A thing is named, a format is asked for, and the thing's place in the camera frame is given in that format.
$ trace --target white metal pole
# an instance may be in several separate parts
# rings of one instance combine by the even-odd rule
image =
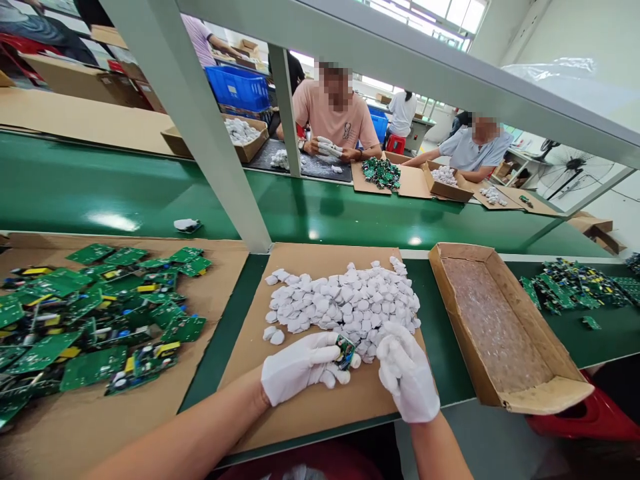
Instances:
[[[240,238],[266,253],[271,238],[175,0],[101,0],[183,136]]]
[[[588,204],[590,204],[591,202],[593,202],[594,200],[602,196],[604,193],[614,188],[618,183],[622,182],[622,180],[624,180],[634,172],[636,172],[636,170],[630,167],[625,167],[624,169],[620,170],[618,173],[612,176],[609,180],[607,180],[598,188],[596,188],[596,190],[592,191],[585,198],[583,198],[574,206],[572,206],[569,210],[567,210],[565,212],[565,216],[567,218],[572,217],[574,213],[585,208]]]
[[[270,43],[269,60],[271,62],[271,74],[275,82],[278,108],[280,109],[282,132],[285,134],[285,148],[287,150],[289,168],[291,169],[290,173],[292,177],[300,177],[300,150],[298,150],[297,134],[295,131],[287,51],[282,47]]]

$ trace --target human hand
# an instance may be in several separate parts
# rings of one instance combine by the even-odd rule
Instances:
[[[391,392],[402,420],[425,423],[440,411],[440,397],[426,354],[409,331],[397,323],[385,322],[387,336],[380,341],[376,356],[378,374],[384,388]]]
[[[318,382],[330,389],[334,388],[336,379],[342,385],[349,382],[349,371],[340,370],[333,362],[340,356],[336,340],[338,334],[334,332],[312,333],[267,357],[261,381],[272,406]],[[356,354],[351,366],[360,366],[360,357]]]

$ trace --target black mat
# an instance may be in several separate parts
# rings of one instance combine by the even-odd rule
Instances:
[[[278,150],[284,150],[284,148],[285,144],[281,141],[268,139],[258,153],[255,154],[253,160],[243,166],[244,168],[255,170],[287,172],[282,168],[271,166],[271,157],[274,156]],[[310,157],[306,153],[300,154],[300,160],[302,159],[307,161],[306,164],[300,165],[302,167],[302,175],[306,177],[338,180],[346,183],[352,182],[353,180],[350,163],[342,163],[340,160],[334,158],[327,161],[320,157]],[[332,165],[342,168],[342,173],[336,173],[331,170]]]

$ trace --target green workbench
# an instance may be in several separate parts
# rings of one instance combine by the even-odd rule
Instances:
[[[0,133],[0,229],[180,237],[173,221],[198,218],[198,236],[237,239],[237,233],[197,164]],[[481,205],[356,193],[351,186],[247,171],[247,179],[273,241],[432,248],[439,241],[488,245],[500,253],[610,255],[560,219],[522,211],[488,211]],[[185,396],[188,408],[217,388],[267,264],[250,255],[223,318]],[[507,264],[517,277],[532,276],[540,260]],[[472,399],[469,380],[449,318],[426,259],[406,260],[421,299],[422,333],[442,405]],[[622,265],[590,265],[628,275]],[[550,317],[550,326],[579,367],[640,351],[636,309],[590,312],[602,331],[587,330],[582,312]],[[224,465],[268,455],[392,421],[376,418],[226,458]]]

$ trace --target red stool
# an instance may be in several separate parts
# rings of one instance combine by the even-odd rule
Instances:
[[[582,374],[593,384],[586,372],[582,371]],[[580,418],[566,418],[562,417],[562,414],[534,415],[527,417],[527,422],[538,435],[571,439],[640,441],[640,427],[598,387],[572,409],[577,407],[586,409],[586,413]]]
[[[389,140],[387,141],[387,148],[385,148],[385,150],[403,155],[405,152],[406,142],[407,142],[406,138],[391,134],[389,136]]]
[[[38,87],[38,81],[44,82],[43,78],[31,68],[31,66],[16,54],[24,53],[26,55],[38,55],[44,51],[50,51],[57,55],[62,55],[56,48],[50,45],[44,45],[34,40],[9,35],[8,33],[0,33],[0,51],[4,53],[18,67],[24,76],[28,78],[32,84]]]

